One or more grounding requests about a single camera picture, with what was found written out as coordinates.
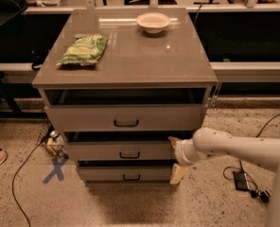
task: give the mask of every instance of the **blue tape cross on floor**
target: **blue tape cross on floor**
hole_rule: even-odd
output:
[[[43,183],[47,184],[55,175],[57,175],[59,181],[64,180],[63,173],[61,171],[61,167],[66,163],[68,158],[64,157],[60,162],[57,161],[57,157],[52,159],[54,169],[51,171],[51,173],[48,174],[48,176],[44,179]]]

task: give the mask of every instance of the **robotic arm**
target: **robotic arm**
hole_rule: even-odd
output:
[[[179,183],[188,167],[199,160],[225,154],[276,172],[266,226],[280,226],[280,139],[234,137],[228,132],[202,128],[192,139],[169,137],[169,140],[178,161],[173,167],[171,184]]]

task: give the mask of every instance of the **concrete floor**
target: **concrete floor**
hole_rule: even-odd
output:
[[[205,127],[236,136],[255,137],[263,125],[280,113],[280,98],[220,98],[218,109],[209,109]],[[8,159],[0,166],[0,227],[27,226],[12,196],[12,180],[46,127],[43,121],[0,120],[0,148]],[[261,137],[280,138],[280,116]],[[223,177],[238,159],[221,156],[194,164],[178,186],[169,184],[93,184],[79,178],[68,160],[64,179],[55,175],[52,157],[37,147],[14,182],[15,195],[31,226],[264,226],[268,205],[235,190]],[[243,163],[261,189],[271,189],[274,174]]]

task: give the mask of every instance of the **white bowl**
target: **white bowl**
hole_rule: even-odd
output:
[[[170,24],[169,18],[163,13],[149,12],[137,17],[137,24],[149,34],[160,33]]]

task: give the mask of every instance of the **drawer handle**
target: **drawer handle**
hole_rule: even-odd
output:
[[[120,123],[117,120],[114,120],[114,125],[116,127],[136,127],[139,124],[139,120],[137,119],[135,122],[131,123]]]
[[[121,159],[138,159],[140,157],[140,152],[138,151],[138,154],[135,156],[124,156],[122,152],[120,152],[119,155]]]
[[[138,176],[136,176],[136,177],[126,177],[125,175],[123,175],[123,180],[124,181],[139,181],[140,180],[140,174],[138,174]]]

